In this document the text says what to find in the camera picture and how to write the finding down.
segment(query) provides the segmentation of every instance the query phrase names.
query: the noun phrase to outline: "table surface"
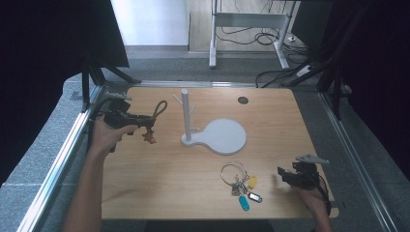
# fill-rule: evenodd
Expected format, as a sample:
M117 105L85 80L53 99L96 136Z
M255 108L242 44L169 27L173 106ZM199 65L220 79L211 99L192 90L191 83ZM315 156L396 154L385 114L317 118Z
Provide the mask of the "table surface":
M124 135L104 165L102 218L133 219L252 219L308 218L310 213L298 193L281 180L278 166L293 170L292 161L316 155L304 120L290 90L250 88L189 88L191 125L204 129L217 118L238 121L247 132L247 143L237 154L221 156L207 147L186 147L181 88L134 87L129 113L151 115L157 103L168 108L154 126L155 144L143 141L145 129ZM247 104L238 99L246 97ZM220 178L231 161L245 165L257 177L252 192L263 201L249 202L242 210L238 196ZM320 174L325 178L321 165ZM225 168L234 180L240 170ZM330 198L334 200L331 190ZM331 217L338 215L333 208Z

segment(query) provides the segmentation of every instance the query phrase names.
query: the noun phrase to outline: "keychain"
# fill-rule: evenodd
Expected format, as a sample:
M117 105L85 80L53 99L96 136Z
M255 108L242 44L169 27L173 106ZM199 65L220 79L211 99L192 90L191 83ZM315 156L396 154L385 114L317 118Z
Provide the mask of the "keychain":
M244 178L242 180L240 180L239 175L236 174L235 175L235 179L236 182L235 183L229 183L227 182L224 178L223 178L223 169L227 166L236 166L236 167L240 167L241 169L243 169L244 173ZM247 201L247 199L245 198L245 195L248 196L248 198L252 201L261 203L262 202L262 197L258 194L255 194L253 192L250 192L251 189L253 189L256 185L256 176L249 176L248 175L248 171L245 168L245 166L243 164L241 164L238 161L232 161L227 163L226 165L224 165L222 167L222 169L220 170L220 178L229 186L232 187L231 190L231 194L233 196L239 196L239 203L241 204L241 207L244 211L248 211L250 206L249 203Z

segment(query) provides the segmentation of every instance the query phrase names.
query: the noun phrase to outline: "human arm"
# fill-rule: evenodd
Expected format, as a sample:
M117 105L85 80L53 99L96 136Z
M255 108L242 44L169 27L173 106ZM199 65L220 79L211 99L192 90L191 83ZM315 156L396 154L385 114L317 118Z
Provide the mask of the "human arm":
M320 180L320 186L322 189L326 189L324 181ZM327 208L325 201L323 200L322 194L320 194L317 188L315 189L304 189L298 187L292 187L304 200L311 215L314 219L315 232L332 232L331 221L329 220Z
M96 120L92 143L63 231L101 231L103 163L109 150L121 139L121 136L137 129L138 126L126 126L115 130L103 121L103 116Z

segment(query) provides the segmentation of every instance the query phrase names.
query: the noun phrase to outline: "metal ring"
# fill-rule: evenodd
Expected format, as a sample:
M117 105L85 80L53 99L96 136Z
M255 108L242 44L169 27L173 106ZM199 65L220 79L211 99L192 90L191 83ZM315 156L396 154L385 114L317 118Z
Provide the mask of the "metal ring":
M231 186L231 187L233 187L236 183L230 184L230 183L228 183L227 181L225 181L225 179L223 179L223 168L225 168L225 167L227 167L227 166L238 166L237 164L240 164L240 165L244 168L244 170L245 170L245 177L244 177L244 179L242 179L242 183L245 182L245 181L249 178L248 171L247 171L247 169L245 168L245 166L244 166L243 164L241 164L241 163L238 162L238 161L231 161L231 162L227 163L226 165L224 165L224 166L222 167L222 169L220 170L220 178L221 178L227 185L229 185L229 186Z

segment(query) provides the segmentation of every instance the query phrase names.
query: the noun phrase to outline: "white wall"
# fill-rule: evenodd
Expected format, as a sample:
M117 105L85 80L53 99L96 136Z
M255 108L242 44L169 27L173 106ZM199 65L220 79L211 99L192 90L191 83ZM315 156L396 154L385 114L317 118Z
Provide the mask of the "white wall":
M187 0L111 0L124 45L187 45Z

